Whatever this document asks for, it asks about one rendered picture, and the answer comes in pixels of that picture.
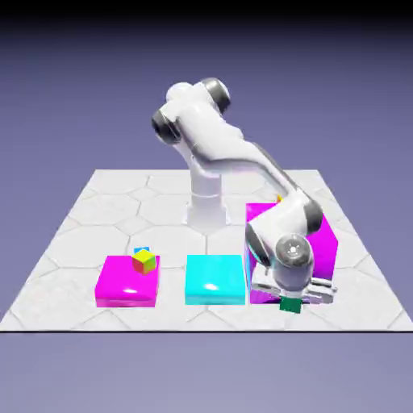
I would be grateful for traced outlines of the tall magenta box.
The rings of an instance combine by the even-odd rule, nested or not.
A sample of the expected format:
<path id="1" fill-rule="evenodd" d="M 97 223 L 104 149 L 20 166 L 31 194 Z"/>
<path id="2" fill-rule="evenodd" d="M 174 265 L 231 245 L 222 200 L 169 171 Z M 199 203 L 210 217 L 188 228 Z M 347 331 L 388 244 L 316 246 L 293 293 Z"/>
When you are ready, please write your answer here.
<path id="1" fill-rule="evenodd" d="M 248 202 L 245 205 L 245 222 L 261 215 L 268 209 L 274 207 L 276 202 Z M 336 263 L 338 240 L 327 221 L 323 216 L 320 229 L 307 237 L 315 255 L 315 267 L 313 275 L 317 278 L 331 281 Z M 251 287 L 252 271 L 255 269 L 257 260 L 248 249 L 247 242 L 244 242 L 244 271 L 249 292 L 250 304 L 273 304 L 279 303 L 279 298 L 271 294 L 253 290 Z"/>

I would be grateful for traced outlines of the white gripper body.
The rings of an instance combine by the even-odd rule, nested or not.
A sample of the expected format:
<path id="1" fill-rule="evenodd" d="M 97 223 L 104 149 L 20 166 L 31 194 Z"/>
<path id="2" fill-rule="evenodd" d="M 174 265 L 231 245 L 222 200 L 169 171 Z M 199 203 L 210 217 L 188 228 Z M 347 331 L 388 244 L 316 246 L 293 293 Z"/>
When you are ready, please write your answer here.
<path id="1" fill-rule="evenodd" d="M 306 304 L 331 303 L 337 291 L 332 282 L 317 277 L 310 277 L 298 286 L 283 286 L 269 273 L 254 273 L 251 287 L 275 298 L 301 299 Z"/>

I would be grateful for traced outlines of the flat cyan box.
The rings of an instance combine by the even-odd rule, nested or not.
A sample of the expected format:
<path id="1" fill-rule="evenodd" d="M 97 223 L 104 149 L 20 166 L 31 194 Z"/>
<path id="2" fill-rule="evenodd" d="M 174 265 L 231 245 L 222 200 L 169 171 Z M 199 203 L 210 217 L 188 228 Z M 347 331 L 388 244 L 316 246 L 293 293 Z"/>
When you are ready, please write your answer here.
<path id="1" fill-rule="evenodd" d="M 188 255 L 186 305 L 244 305 L 246 286 L 241 255 Z"/>

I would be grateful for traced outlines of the small green cube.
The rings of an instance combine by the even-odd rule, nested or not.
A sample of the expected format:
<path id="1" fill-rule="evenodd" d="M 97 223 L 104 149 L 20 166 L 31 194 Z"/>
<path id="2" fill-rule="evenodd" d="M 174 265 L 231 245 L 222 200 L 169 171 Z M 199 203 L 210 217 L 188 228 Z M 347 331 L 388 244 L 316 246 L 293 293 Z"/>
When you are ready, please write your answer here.
<path id="1" fill-rule="evenodd" d="M 280 297 L 279 309 L 294 314 L 300 314 L 302 310 L 301 298 Z"/>

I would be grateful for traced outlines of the small multicoloured cube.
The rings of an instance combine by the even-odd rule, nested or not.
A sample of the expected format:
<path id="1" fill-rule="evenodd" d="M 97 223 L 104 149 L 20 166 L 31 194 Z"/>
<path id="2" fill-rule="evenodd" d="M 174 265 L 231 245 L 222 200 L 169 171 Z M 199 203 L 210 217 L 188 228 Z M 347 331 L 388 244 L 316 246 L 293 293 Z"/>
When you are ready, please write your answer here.
<path id="1" fill-rule="evenodd" d="M 132 266 L 137 273 L 148 274 L 156 268 L 156 256 L 153 253 L 142 252 L 132 255 Z"/>

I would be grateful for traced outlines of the flat magenta box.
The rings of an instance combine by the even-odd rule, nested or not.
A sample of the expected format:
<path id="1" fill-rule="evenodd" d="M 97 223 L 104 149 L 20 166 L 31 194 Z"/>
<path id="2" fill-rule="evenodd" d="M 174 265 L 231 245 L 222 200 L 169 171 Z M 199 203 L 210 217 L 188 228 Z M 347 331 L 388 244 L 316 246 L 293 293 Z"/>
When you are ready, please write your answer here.
<path id="1" fill-rule="evenodd" d="M 138 273 L 131 256 L 108 256 L 94 288 L 97 307 L 154 307 L 161 274 L 161 258 L 147 274 Z"/>

